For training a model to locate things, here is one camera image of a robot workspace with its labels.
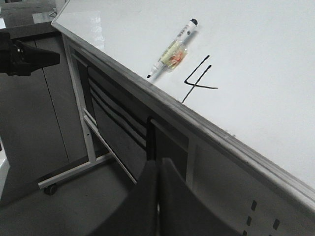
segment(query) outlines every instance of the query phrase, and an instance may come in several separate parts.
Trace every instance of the metal bar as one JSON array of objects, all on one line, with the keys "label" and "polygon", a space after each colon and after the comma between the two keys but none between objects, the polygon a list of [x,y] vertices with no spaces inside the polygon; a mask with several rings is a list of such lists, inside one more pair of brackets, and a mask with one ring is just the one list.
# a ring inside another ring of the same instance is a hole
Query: metal bar
[{"label": "metal bar", "polygon": [[197,142],[194,138],[190,138],[189,145],[188,145],[187,169],[186,169],[186,184],[190,189],[193,188],[193,173],[194,173],[194,167],[195,167],[196,151],[197,151]]},{"label": "metal bar", "polygon": [[132,173],[127,169],[127,167],[123,164],[123,162],[119,159],[119,157],[114,153],[114,151],[111,149],[111,147],[108,145],[108,143],[103,139],[103,137],[99,133],[97,127],[89,119],[89,116],[84,116],[83,118],[84,118],[86,124],[90,127],[90,129],[95,133],[95,135],[99,138],[99,140],[105,145],[107,150],[109,150],[109,152],[114,156],[114,158],[120,164],[122,169],[126,172],[126,174],[129,176],[129,178],[132,180],[132,182],[137,183],[137,180],[133,177]]},{"label": "metal bar", "polygon": [[73,63],[73,60],[71,57],[70,46],[68,45],[67,40],[65,40],[64,38],[63,38],[63,43],[64,43],[64,49],[65,49],[65,53],[66,53],[66,57],[67,57],[68,65],[69,65],[69,71],[70,71],[71,80],[73,84],[75,99],[78,106],[79,117],[80,117],[80,121],[82,125],[82,131],[83,131],[83,136],[85,140],[85,145],[87,148],[88,158],[90,162],[95,162],[96,155],[95,155],[92,136],[91,136],[88,126],[83,120],[84,109],[86,109],[86,104],[85,104],[85,99],[84,99],[84,95],[82,91],[80,75],[78,74],[76,63]]},{"label": "metal bar", "polygon": [[94,124],[95,126],[97,126],[96,120],[95,120],[94,117],[92,117],[92,115],[87,111],[87,109],[84,108],[83,111],[84,111],[84,113],[90,118],[90,120],[93,122],[93,124]]},{"label": "metal bar", "polygon": [[51,184],[54,184],[54,183],[57,183],[57,182],[59,182],[61,180],[69,178],[69,177],[71,177],[71,176],[73,176],[73,175],[75,175],[77,173],[80,173],[80,172],[82,172],[82,171],[84,171],[84,170],[86,170],[86,169],[88,169],[88,168],[90,168],[92,166],[95,166],[95,165],[97,165],[97,164],[99,164],[101,162],[104,162],[104,161],[106,161],[106,160],[108,160],[108,159],[110,159],[112,157],[113,156],[112,156],[111,153],[107,153],[107,154],[105,154],[103,156],[98,157],[94,162],[88,161],[86,163],[83,163],[82,165],[76,166],[76,167],[74,167],[74,168],[72,168],[70,170],[62,172],[59,175],[53,176],[53,177],[48,178],[48,179],[46,179],[46,180],[44,180],[42,182],[39,182],[38,186],[39,186],[39,188],[48,187]]}]

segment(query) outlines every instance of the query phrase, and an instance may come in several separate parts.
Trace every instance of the metal leg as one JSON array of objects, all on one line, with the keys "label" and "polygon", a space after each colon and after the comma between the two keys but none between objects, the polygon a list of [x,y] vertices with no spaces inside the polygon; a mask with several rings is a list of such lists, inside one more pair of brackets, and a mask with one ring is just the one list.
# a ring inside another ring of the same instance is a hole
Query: metal leg
[{"label": "metal leg", "polygon": [[82,125],[82,131],[83,131],[83,135],[84,135],[84,140],[85,140],[85,145],[86,145],[89,161],[82,164],[82,165],[79,165],[75,168],[67,170],[61,174],[58,174],[56,176],[53,176],[49,179],[46,179],[46,180],[38,183],[39,188],[48,187],[51,184],[54,184],[56,182],[59,182],[59,181],[64,180],[66,178],[69,178],[72,175],[75,175],[81,171],[84,171],[84,170],[86,170],[92,166],[95,166],[95,165],[113,157],[113,152],[108,153],[108,154],[103,155],[103,156],[100,156],[98,158],[95,155],[91,131],[90,131],[90,128],[87,126],[87,124],[83,118],[83,116],[86,116],[85,112],[84,112],[84,110],[86,108],[86,104],[85,104],[85,99],[83,96],[81,80],[80,80],[76,65],[73,63],[72,58],[70,56],[71,55],[70,47],[64,38],[63,38],[63,43],[64,43],[64,49],[65,49],[65,53],[66,53],[66,57],[67,57],[68,65],[69,65],[70,74],[71,74],[73,90],[74,90],[75,99],[76,99],[77,106],[78,106],[78,111],[79,111],[79,116],[80,116],[80,121],[81,121],[81,125]]}]

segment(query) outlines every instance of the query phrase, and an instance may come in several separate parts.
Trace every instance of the cabinet door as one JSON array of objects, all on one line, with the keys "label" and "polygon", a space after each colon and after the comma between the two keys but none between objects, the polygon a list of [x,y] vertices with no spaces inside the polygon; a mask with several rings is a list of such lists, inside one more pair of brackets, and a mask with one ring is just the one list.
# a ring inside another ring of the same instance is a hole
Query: cabinet door
[{"label": "cabinet door", "polygon": [[70,162],[87,156],[79,112],[61,36],[36,39],[36,46],[60,54],[60,64],[43,68]]},{"label": "cabinet door", "polygon": [[69,163],[42,69],[0,74],[0,134],[11,165],[4,193]]}]

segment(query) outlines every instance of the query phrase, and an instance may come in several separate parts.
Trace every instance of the black object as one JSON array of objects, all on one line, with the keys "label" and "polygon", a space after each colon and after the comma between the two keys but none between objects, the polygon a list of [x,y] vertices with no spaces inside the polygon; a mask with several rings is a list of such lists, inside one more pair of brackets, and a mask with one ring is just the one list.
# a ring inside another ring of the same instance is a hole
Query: black object
[{"label": "black object", "polygon": [[13,44],[9,33],[0,32],[0,73],[31,75],[35,70],[59,63],[58,53],[31,47],[21,41]]},{"label": "black object", "polygon": [[239,236],[188,189],[169,158],[159,174],[161,236]]},{"label": "black object", "polygon": [[58,187],[54,183],[54,184],[49,185],[48,187],[44,188],[44,193],[51,196],[51,195],[54,195],[56,193],[57,189],[58,189]]},{"label": "black object", "polygon": [[190,20],[191,22],[193,22],[195,25],[198,25],[198,21],[194,18]]},{"label": "black object", "polygon": [[137,184],[117,210],[89,236],[155,236],[157,167],[147,161]]}]

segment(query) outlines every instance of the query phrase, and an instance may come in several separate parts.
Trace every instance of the caster wheel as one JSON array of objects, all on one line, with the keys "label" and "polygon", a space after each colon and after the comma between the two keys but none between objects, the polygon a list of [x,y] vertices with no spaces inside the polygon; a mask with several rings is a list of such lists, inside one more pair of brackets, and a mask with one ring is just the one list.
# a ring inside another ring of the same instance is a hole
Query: caster wheel
[{"label": "caster wheel", "polygon": [[48,187],[44,188],[44,193],[51,196],[51,195],[54,195],[54,193],[57,191],[57,189],[58,189],[58,187],[54,183],[54,184],[49,185]]}]

